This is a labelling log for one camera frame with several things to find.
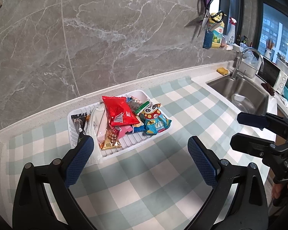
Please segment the white long snack packet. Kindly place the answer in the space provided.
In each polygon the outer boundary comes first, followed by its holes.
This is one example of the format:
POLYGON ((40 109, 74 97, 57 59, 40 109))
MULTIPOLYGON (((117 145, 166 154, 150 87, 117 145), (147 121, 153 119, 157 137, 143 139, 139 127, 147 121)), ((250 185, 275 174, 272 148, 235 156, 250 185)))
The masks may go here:
POLYGON ((105 104, 101 103, 94 106, 88 121, 86 135, 91 136, 95 146, 101 149, 101 145, 105 140, 105 134, 108 127, 108 118, 105 104))

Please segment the purple-handled scissors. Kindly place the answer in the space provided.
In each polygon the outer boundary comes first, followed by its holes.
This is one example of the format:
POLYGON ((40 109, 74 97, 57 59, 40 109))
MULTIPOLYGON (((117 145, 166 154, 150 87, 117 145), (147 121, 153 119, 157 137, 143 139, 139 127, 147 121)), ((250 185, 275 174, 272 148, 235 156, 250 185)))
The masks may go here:
POLYGON ((208 23, 209 16, 210 16, 210 5, 211 5, 212 2, 213 2, 213 0, 203 0, 203 3, 204 3, 204 15, 203 15, 202 23, 201 23, 201 26, 199 28, 197 37, 199 37, 199 35, 205 29, 206 24, 208 23))

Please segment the pink snack packet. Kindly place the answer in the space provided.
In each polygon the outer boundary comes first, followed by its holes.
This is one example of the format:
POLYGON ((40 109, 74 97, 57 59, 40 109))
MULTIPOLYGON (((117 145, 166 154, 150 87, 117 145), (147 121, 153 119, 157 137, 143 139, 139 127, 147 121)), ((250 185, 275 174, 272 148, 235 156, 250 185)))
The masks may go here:
MULTIPOLYGON (((126 126, 116 126, 114 129, 118 132, 118 139, 122 138, 125 136, 125 134, 132 132, 132 126, 126 125, 126 126)), ((97 134, 97 139, 98 142, 101 143, 105 139, 105 133, 107 131, 107 126, 101 126, 96 134, 97 134)))

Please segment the white microwave oven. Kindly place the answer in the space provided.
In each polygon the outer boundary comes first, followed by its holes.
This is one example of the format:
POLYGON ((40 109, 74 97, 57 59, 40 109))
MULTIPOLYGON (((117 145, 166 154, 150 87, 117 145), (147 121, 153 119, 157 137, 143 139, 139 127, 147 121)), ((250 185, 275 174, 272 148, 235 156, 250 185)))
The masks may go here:
POLYGON ((275 92, 282 94, 288 80, 288 67, 285 67, 284 64, 279 67, 268 58, 263 57, 263 64, 261 64, 257 76, 270 84, 275 92))

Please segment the black-handled scissors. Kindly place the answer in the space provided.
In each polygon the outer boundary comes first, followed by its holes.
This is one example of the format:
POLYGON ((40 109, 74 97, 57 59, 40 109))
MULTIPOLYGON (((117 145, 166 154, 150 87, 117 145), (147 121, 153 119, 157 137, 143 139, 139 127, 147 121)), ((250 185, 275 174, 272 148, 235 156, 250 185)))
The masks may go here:
POLYGON ((208 30, 213 31, 217 29, 223 22, 225 13, 220 10, 215 14, 211 14, 209 18, 208 30))

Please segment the blue bread snack packet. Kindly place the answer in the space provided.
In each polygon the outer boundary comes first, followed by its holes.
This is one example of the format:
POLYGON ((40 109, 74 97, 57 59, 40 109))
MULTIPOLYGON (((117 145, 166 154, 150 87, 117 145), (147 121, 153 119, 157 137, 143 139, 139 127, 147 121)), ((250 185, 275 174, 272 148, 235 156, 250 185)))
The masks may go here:
POLYGON ((144 132, 145 130, 146 130, 145 125, 140 125, 140 126, 133 125, 132 126, 132 132, 133 133, 144 132))

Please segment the steel sink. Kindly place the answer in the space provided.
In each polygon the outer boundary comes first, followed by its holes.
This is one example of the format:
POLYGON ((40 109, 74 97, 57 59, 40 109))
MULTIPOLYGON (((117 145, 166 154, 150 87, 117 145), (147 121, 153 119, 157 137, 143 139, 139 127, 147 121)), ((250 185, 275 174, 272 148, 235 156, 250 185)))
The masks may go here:
POLYGON ((263 115, 267 112, 269 95, 247 78, 224 76, 207 83, 235 107, 245 113, 263 115))

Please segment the gold snack packet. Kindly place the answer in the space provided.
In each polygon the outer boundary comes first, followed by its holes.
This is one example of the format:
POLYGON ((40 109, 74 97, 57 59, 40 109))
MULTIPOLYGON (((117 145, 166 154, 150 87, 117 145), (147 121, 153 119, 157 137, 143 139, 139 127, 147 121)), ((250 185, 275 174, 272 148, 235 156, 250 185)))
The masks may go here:
POLYGON ((121 148, 122 145, 117 138, 110 138, 107 136, 105 140, 100 144, 101 150, 117 149, 121 148))

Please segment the blue panda walnut packet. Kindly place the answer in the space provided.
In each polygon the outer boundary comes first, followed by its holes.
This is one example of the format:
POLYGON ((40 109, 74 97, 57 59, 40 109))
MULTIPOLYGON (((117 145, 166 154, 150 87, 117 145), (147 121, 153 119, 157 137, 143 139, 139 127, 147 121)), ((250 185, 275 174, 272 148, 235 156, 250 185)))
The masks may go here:
POLYGON ((156 135, 167 130, 171 125, 168 119, 160 110, 161 104, 150 104, 146 106, 139 114, 145 125, 147 135, 156 135))

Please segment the chrome faucet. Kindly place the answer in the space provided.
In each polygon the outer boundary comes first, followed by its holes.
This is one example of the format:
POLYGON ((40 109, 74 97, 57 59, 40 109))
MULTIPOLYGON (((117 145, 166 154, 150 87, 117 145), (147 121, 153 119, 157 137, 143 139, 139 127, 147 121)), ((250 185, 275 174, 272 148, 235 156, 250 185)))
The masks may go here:
POLYGON ((252 47, 245 48, 238 57, 236 67, 233 69, 230 77, 236 80, 238 77, 255 78, 255 75, 264 64, 263 56, 260 52, 252 47))

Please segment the dark red chocolate packet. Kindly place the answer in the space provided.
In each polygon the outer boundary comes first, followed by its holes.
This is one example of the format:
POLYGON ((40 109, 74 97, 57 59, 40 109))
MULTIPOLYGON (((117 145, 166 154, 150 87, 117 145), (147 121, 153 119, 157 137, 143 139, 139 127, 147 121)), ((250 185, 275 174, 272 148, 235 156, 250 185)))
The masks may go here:
POLYGON ((117 131, 114 129, 114 127, 112 127, 111 125, 108 126, 107 128, 107 133, 106 133, 106 136, 109 136, 110 138, 117 138, 118 139, 118 135, 117 135, 117 131))

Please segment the yellow oil bottle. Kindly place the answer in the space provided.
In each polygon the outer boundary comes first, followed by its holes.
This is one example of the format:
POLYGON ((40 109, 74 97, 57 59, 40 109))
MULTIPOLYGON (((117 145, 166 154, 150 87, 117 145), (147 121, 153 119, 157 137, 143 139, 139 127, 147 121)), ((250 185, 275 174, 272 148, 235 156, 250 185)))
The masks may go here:
POLYGON ((224 21, 218 22, 218 27, 213 30, 212 48, 219 48, 221 46, 224 31, 224 21))

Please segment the red snack bag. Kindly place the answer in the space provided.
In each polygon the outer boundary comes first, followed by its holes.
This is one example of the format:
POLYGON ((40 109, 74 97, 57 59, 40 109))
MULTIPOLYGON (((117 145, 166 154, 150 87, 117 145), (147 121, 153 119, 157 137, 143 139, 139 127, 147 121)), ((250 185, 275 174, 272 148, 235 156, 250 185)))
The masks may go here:
POLYGON ((126 97, 102 96, 107 111, 107 117, 112 127, 135 125, 139 121, 126 102, 126 97))

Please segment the black snack packet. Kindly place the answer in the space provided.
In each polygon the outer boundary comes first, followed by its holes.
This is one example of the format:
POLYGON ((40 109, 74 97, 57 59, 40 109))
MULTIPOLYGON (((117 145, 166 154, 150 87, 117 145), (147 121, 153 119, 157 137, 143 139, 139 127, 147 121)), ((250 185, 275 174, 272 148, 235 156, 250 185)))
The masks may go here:
POLYGON ((77 143, 79 143, 82 138, 86 135, 85 124, 87 119, 87 113, 75 114, 71 116, 74 123, 76 132, 78 134, 77 143))

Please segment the green-edged sunflower seed packet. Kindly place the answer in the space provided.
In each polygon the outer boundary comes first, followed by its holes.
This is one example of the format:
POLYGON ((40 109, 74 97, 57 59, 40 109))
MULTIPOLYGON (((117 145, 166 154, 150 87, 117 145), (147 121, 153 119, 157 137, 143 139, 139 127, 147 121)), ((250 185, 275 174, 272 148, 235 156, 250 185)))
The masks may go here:
POLYGON ((141 104, 134 102, 127 104, 135 115, 139 115, 147 106, 150 105, 150 101, 142 102, 141 104))

